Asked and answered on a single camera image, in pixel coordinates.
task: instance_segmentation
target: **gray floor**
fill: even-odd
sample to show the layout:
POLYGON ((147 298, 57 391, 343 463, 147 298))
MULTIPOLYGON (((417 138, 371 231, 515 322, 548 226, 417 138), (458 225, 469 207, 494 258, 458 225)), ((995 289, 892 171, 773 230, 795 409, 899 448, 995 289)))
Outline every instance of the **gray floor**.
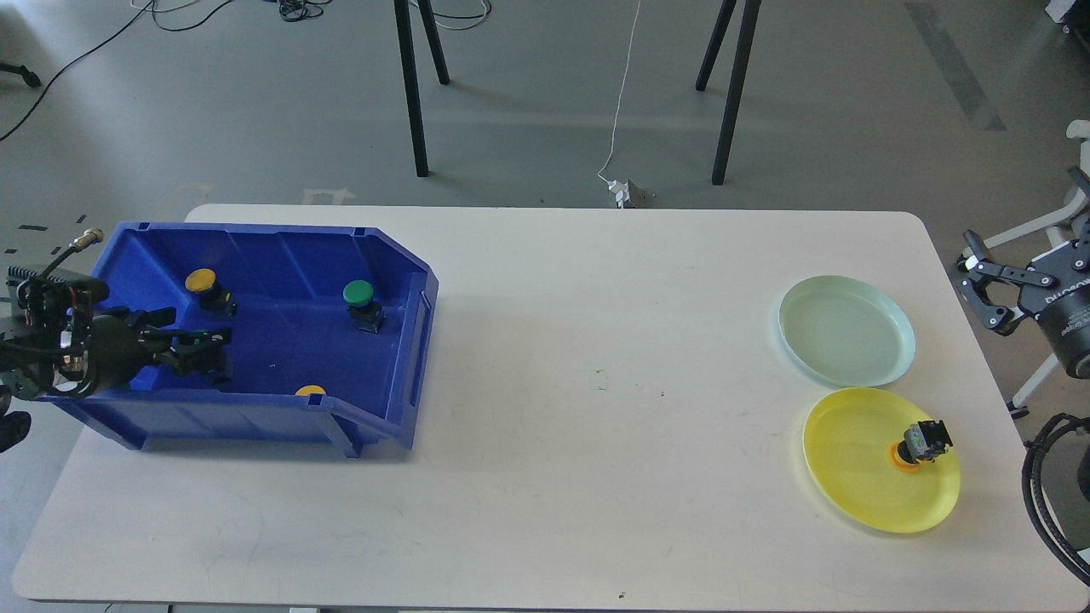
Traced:
MULTIPOLYGON (((477 7, 434 1, 462 14, 477 7)), ((88 226, 182 219, 205 202, 299 204, 310 193, 328 203, 335 196, 324 192, 335 192, 365 205, 609 206, 595 172, 609 149, 635 1, 493 1, 484 26, 443 33, 448 87, 437 85, 419 36, 427 179, 413 172, 390 2, 338 1, 319 20, 286 24, 274 5, 239 0, 180 34, 141 19, 65 73, 0 143, 0 265, 47 260, 88 226)), ((650 206, 909 211, 953 262, 966 228, 995 233, 1061 205, 1064 169, 1077 163, 1064 130, 1090 119, 1090 59, 1047 20, 1044 2, 924 3, 941 22, 928 35, 904 2, 768 0, 727 185, 714 188, 732 50, 706 93, 692 83, 717 4, 642 2, 605 176, 654 192, 650 206), (1005 130, 964 112, 965 84, 952 89, 944 79, 954 60, 938 53, 945 64, 936 63, 936 36, 948 36, 1005 130)), ((162 22, 192 23, 215 5, 203 0, 162 22)), ((0 0, 0 61, 48 79, 132 14, 126 0, 0 0)), ((35 96, 0 76, 0 131, 35 96)), ((998 254, 1022 264, 1044 248, 1039 237, 998 254)), ((1007 395, 1047 352, 1032 325, 1009 338, 978 336, 1007 395)), ((1088 414, 1086 389, 1054 376, 1017 426, 1028 437, 1054 412, 1088 414)), ((4 577, 78 432, 47 407, 35 420, 31 438, 0 461, 4 577)), ((1085 446, 1071 443, 1050 479, 1069 536, 1090 546, 1090 505, 1070 477, 1085 446)), ((11 613, 104 608, 31 603, 0 582, 0 610, 11 613)))

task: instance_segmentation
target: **chair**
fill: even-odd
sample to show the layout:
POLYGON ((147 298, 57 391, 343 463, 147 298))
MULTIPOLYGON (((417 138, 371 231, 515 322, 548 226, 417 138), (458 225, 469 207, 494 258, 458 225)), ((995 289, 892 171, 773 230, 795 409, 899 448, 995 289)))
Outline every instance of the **chair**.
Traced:
POLYGON ((0 62, 0 72, 10 72, 22 76, 23 82, 26 83, 27 87, 41 87, 41 80, 25 65, 5 64, 0 62))

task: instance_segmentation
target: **cable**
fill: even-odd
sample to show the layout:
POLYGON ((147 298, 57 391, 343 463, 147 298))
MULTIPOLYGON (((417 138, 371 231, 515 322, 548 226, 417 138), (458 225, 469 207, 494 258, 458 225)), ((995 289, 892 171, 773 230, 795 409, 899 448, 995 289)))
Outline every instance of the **cable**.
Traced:
POLYGON ((1090 428, 1090 419, 1059 413, 1053 416, 1037 437, 1026 444, 1026 460, 1022 462, 1022 501, 1029 513, 1030 521, 1033 524, 1033 529, 1037 530, 1049 551, 1079 580, 1090 586, 1090 564, 1082 560, 1070 541, 1064 537, 1059 527, 1056 526, 1041 486, 1041 467, 1049 449, 1065 434, 1086 428, 1090 428), (1056 426, 1062 421, 1068 423, 1057 430, 1056 426))
MULTIPOLYGON (((420 9, 420 4, 416 2, 416 0, 409 0, 409 3, 420 9)), ((443 13, 436 13, 435 11, 432 11, 432 14, 437 17, 444 17, 448 20, 477 20, 476 22, 462 27, 453 27, 441 24, 439 22, 435 22, 435 25, 441 27, 443 29, 449 29, 451 32, 465 32, 467 29, 473 29, 474 27, 483 24, 488 20, 488 15, 492 14, 492 0, 481 0, 481 7, 484 9, 484 12, 479 15, 445 15, 443 13)))
POLYGON ((164 26, 159 25, 159 19, 156 15, 158 15, 159 13, 165 13, 167 11, 157 11, 155 9, 155 5, 159 3, 159 0, 152 0, 152 2, 149 2, 150 7, 152 7, 152 21, 154 21, 155 25, 159 29, 161 29, 164 32, 185 32, 185 31, 193 29, 195 27, 199 27, 199 26, 204 25, 204 23, 206 21, 210 20, 211 16, 215 15, 217 12, 219 12, 220 9, 222 9, 223 7, 227 7, 228 4, 230 4, 234 0, 223 0, 222 4, 220 4, 219 7, 216 7, 215 9, 213 9, 210 13, 208 13, 207 15, 205 15, 205 19, 198 21, 197 23, 195 23, 193 25, 187 25, 185 27, 164 27, 164 26))
POLYGON ((617 94, 617 112, 614 113, 614 130, 613 135, 609 136, 609 156, 606 157, 606 163, 602 165, 598 169, 598 179, 602 179, 609 184, 609 179, 602 176, 605 172, 606 167, 609 166, 609 160, 613 159, 614 146, 617 144, 617 120, 620 118, 620 99, 625 95, 625 82, 628 81, 628 67, 632 62, 632 40, 635 39, 635 23, 640 21, 640 4, 642 0, 635 3, 635 16, 632 19, 632 33, 628 37, 628 57, 625 58, 625 76, 620 80, 620 93, 617 94))
MULTIPOLYGON (((150 8, 153 4, 155 4, 155 2, 156 2, 156 0, 149 0, 148 3, 144 5, 144 9, 150 8)), ((56 82, 57 79, 60 75, 64 74, 65 70, 68 70, 75 62, 77 62, 77 61, 86 58, 87 56, 94 53, 95 51, 101 49, 110 40, 113 40, 114 38, 117 38, 118 36, 120 36, 122 32, 129 29, 129 26, 131 26, 143 14, 144 14, 144 11, 141 11, 141 12, 136 13, 136 15, 133 16, 133 19, 129 20, 129 23, 126 23, 125 25, 121 26, 121 29, 114 32, 113 36, 110 36, 106 40, 102 40, 101 43, 99 43, 98 45, 96 45, 92 50, 89 50, 86 53, 80 56, 78 58, 72 60, 71 62, 64 64, 64 68, 62 68, 61 70, 59 70, 57 72, 57 74, 55 74, 53 77, 49 80, 49 83, 47 83, 46 86, 41 89, 41 94, 38 95, 38 99, 34 101, 34 105, 31 106, 31 110, 26 111, 26 115, 23 116, 23 119, 20 119, 19 123, 16 123, 11 130, 9 130, 2 136, 0 136, 0 142, 7 141, 8 136, 11 136, 12 134, 14 134, 16 130, 19 130, 20 128, 23 127, 24 123, 26 123, 26 120, 31 118, 31 115, 34 113, 34 110, 37 109, 38 105, 41 104, 41 99, 45 98, 46 94, 49 93, 49 88, 53 86, 53 82, 56 82)))
POLYGON ((317 0, 278 0, 280 9, 280 19, 288 23, 301 22, 303 20, 313 20, 320 17, 326 13, 324 7, 332 0, 325 0, 319 2, 317 0), (318 12, 314 13, 308 9, 308 7, 314 7, 318 12))
POLYGON ((192 7, 193 4, 196 4, 199 1, 201 0, 190 0, 189 2, 174 7, 173 9, 156 9, 155 7, 150 9, 147 8, 141 9, 140 7, 136 5, 136 0, 129 0, 129 5, 144 13, 158 13, 161 15, 162 13, 173 13, 174 11, 181 11, 182 9, 192 7))

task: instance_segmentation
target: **black table leg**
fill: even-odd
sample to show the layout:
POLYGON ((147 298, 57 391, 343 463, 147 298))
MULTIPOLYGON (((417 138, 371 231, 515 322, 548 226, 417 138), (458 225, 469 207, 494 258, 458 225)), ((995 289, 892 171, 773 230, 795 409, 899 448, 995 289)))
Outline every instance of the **black table leg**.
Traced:
POLYGON ((420 84, 416 83, 416 55, 413 52, 412 46, 409 0, 393 0, 393 16, 398 22, 398 44, 401 47, 401 74, 405 82, 405 103, 409 105, 409 131, 412 134, 413 157, 416 159, 416 176, 427 177, 427 149, 424 147, 424 119, 420 112, 420 84))
POLYGON ((730 25, 730 15, 735 12, 738 0, 723 0, 719 7, 719 16, 715 20, 715 27, 712 28, 712 39, 707 41, 707 50, 704 51, 704 63, 700 64, 700 74, 697 75, 697 91, 703 92, 707 87, 707 80, 712 76, 712 69, 715 68, 715 58, 719 56, 719 47, 723 46, 723 36, 730 25))
POLYGON ((447 73, 447 58, 443 55, 443 44, 439 43, 439 28, 435 26, 435 13, 432 11, 432 0, 419 0, 420 16, 424 20, 424 32, 427 33, 427 45, 432 48, 432 59, 435 60, 435 72, 439 75, 440 85, 450 84, 447 73))
POLYGON ((738 121, 738 107, 742 101, 746 69, 749 67, 753 33, 756 31, 756 14, 760 10, 761 0, 746 0, 741 32, 738 34, 738 50, 735 51, 735 68, 730 73, 730 86, 727 88, 727 106, 723 111, 723 128, 719 129, 719 146, 715 151, 715 166, 712 168, 713 185, 722 185, 727 175, 727 158, 730 157, 730 144, 735 139, 735 122, 738 121))

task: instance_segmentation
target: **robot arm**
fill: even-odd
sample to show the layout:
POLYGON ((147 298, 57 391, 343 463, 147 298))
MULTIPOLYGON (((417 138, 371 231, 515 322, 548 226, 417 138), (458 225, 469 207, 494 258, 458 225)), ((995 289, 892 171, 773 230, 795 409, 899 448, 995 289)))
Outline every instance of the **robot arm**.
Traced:
POLYGON ((12 315, 0 321, 0 452, 29 431, 31 416, 8 412, 12 396, 84 398, 131 381, 144 366, 167 364, 226 381, 223 346, 231 328, 170 329, 173 308, 131 311, 95 306, 109 298, 105 281, 58 268, 68 256, 102 241, 88 230, 44 267, 8 271, 12 315))

